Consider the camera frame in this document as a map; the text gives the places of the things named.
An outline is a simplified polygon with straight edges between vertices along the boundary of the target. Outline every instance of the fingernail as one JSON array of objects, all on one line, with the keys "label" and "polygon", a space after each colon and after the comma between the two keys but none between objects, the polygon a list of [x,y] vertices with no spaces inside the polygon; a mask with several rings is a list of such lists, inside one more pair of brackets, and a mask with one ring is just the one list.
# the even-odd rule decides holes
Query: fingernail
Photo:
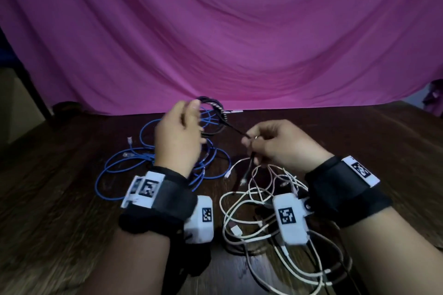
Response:
[{"label": "fingernail", "polygon": [[194,99],[190,104],[193,109],[198,109],[200,107],[200,101],[198,99]]}]

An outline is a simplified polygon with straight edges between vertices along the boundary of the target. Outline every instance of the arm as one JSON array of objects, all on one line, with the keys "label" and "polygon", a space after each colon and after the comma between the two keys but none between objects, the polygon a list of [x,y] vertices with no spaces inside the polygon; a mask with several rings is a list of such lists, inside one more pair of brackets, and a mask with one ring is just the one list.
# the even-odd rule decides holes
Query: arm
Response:
[{"label": "arm", "polygon": [[[155,165],[188,177],[201,152],[200,102],[178,102],[156,127]],[[155,232],[130,234],[118,229],[87,279],[81,295],[158,295],[170,240]]]},{"label": "arm", "polygon": [[[256,164],[275,162],[309,172],[333,155],[289,121],[264,121],[242,139]],[[443,254],[418,234],[393,208],[341,229],[371,294],[433,295],[443,289]]]}]

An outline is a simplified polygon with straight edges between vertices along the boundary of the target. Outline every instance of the hand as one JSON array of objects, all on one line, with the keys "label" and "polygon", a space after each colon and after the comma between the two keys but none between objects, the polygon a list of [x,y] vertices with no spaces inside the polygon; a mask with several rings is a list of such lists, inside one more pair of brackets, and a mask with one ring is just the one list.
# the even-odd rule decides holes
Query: hand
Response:
[{"label": "hand", "polygon": [[180,101],[156,126],[154,165],[165,167],[188,177],[200,156],[203,128],[200,122],[200,101]]},{"label": "hand", "polygon": [[288,120],[263,121],[246,134],[252,139],[243,137],[241,143],[249,153],[257,153],[256,165],[271,161],[285,169],[308,172],[334,156]]}]

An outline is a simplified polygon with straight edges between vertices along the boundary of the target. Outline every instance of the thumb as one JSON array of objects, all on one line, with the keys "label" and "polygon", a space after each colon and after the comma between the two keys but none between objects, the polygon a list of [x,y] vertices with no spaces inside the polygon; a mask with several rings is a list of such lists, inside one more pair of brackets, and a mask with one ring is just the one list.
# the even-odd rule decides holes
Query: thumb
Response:
[{"label": "thumb", "polygon": [[250,148],[253,152],[261,154],[266,157],[272,157],[274,155],[273,139],[264,140],[262,136],[252,140]]},{"label": "thumb", "polygon": [[198,120],[200,119],[200,101],[194,99],[190,101],[185,110],[184,122],[185,127],[195,127],[198,125]]}]

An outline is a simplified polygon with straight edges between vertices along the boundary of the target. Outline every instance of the wood grain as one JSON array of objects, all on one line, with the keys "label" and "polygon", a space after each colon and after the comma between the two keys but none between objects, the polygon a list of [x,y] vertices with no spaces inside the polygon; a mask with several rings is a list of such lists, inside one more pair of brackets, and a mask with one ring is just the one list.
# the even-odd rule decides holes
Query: wood grain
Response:
[{"label": "wood grain", "polygon": [[[137,145],[141,127],[161,115],[103,117],[80,115],[44,123],[0,155],[0,294],[70,295],[87,278],[116,227],[119,203],[95,196],[93,185],[105,161]],[[337,155],[352,154],[382,180],[395,208],[434,245],[443,246],[443,122],[408,104],[318,109],[258,110],[228,119],[240,130],[268,119],[289,119]],[[225,129],[212,138],[231,158],[245,156],[241,136]],[[153,126],[144,135],[153,141]],[[219,156],[208,174],[227,167]],[[100,189],[122,195],[144,164],[120,174],[105,174]],[[211,263],[200,276],[188,276],[179,294],[266,294],[253,279],[243,256],[226,251],[220,236],[220,196],[231,190],[239,167],[227,180],[205,181],[197,190],[214,202],[216,235]],[[241,210],[252,218],[254,208]],[[308,294],[307,286],[282,268],[272,248],[252,257],[253,268],[288,294]],[[314,267],[302,247],[291,250],[307,271]],[[351,294],[352,286],[338,287]]]}]

